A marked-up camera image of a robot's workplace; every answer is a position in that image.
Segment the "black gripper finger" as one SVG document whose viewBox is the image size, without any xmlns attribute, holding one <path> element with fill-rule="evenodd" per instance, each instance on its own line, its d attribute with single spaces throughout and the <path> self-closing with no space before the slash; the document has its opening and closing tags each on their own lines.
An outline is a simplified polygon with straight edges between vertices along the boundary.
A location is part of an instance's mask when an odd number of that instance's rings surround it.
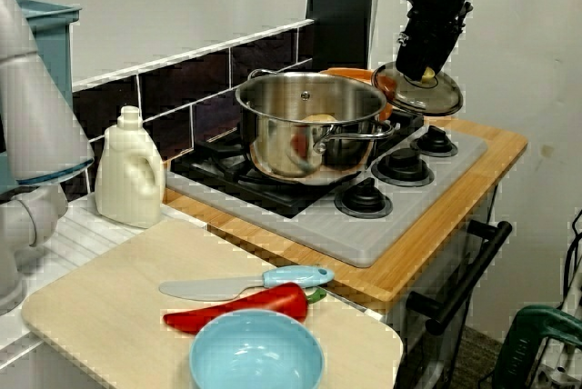
<svg viewBox="0 0 582 389">
<path fill-rule="evenodd" d="M 396 70 L 410 80 L 420 81 L 430 68 L 438 74 L 455 46 L 452 23 L 409 20 L 400 36 Z"/>
</svg>

